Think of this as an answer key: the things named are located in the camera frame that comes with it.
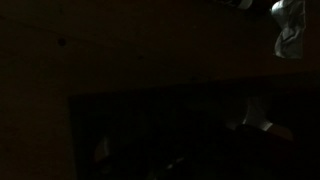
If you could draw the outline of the black box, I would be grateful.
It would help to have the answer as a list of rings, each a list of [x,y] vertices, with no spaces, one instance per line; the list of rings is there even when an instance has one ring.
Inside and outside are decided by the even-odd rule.
[[[319,180],[319,88],[307,73],[72,96],[77,180]],[[228,128],[249,97],[293,140]]]

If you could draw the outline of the white towel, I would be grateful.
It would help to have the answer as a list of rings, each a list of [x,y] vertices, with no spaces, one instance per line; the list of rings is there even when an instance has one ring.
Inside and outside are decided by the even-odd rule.
[[[293,133],[288,128],[274,124],[267,118],[268,104],[260,97],[249,97],[232,103],[231,110],[239,112],[239,115],[228,113],[230,118],[226,120],[226,126],[232,130],[240,125],[249,125],[283,139],[293,140]]]

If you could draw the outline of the crumpled clear plastic wrapper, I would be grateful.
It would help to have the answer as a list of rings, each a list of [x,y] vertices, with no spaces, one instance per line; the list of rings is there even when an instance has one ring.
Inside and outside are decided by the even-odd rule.
[[[271,7],[270,13],[281,29],[274,46],[275,55],[286,59],[301,59],[306,28],[305,0],[278,0]]]

